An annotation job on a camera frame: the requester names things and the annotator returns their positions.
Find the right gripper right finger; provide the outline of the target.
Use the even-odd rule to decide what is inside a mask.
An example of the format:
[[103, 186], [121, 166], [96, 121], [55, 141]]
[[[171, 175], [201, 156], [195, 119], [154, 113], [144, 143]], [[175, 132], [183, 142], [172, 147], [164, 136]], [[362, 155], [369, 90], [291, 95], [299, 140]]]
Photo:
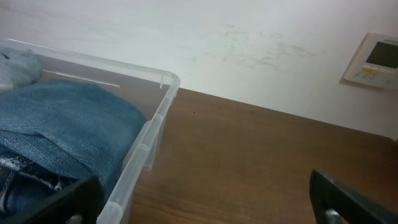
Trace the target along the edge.
[[312, 170], [309, 195], [318, 224], [397, 224], [395, 212], [319, 170]]

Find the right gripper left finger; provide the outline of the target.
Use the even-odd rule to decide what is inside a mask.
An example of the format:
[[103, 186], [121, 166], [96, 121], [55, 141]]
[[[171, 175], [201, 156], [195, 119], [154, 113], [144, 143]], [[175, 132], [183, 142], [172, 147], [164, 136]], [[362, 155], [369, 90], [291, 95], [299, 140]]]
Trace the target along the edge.
[[1, 220], [1, 224], [95, 224], [102, 204], [103, 189], [97, 176], [93, 175], [69, 185], [38, 205]]

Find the dark blue jeans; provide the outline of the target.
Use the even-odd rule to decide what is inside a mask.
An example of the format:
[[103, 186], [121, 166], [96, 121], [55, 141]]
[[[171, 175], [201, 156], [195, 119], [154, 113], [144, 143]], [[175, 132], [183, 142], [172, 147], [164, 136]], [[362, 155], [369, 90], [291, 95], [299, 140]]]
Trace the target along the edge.
[[47, 80], [1, 95], [1, 218], [97, 176], [104, 198], [146, 119], [92, 83]]

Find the clear plastic storage container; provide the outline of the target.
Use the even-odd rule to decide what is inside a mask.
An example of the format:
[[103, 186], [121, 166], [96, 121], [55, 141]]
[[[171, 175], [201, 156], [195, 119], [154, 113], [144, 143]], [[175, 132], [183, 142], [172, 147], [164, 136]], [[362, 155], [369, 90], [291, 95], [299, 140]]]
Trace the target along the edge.
[[1, 45], [33, 50], [43, 65], [43, 80], [78, 80], [100, 85], [138, 108], [147, 122], [123, 160], [123, 171], [98, 223], [127, 223], [134, 186], [142, 170], [151, 170], [159, 150], [167, 113], [180, 78], [171, 72], [7, 38]]

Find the light blue jeans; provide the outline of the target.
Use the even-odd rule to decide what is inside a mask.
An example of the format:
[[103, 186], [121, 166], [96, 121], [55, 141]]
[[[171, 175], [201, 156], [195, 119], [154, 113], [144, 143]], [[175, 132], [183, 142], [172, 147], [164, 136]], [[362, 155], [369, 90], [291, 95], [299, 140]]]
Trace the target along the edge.
[[1, 46], [1, 93], [37, 83], [42, 64], [32, 50]]

